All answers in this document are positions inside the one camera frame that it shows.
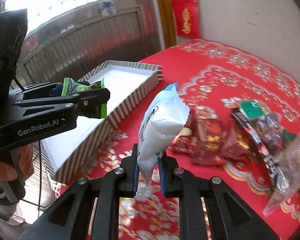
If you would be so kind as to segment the person's left hand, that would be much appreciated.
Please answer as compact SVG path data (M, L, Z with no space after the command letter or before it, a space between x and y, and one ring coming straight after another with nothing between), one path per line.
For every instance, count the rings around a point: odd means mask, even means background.
M20 154L19 158L19 168L21 169L24 180L30 178L34 173L34 166L32 163L33 158L33 144L22 146L18 149ZM0 182L1 181L12 181L17 179L17 172L11 165L8 165L0 161Z

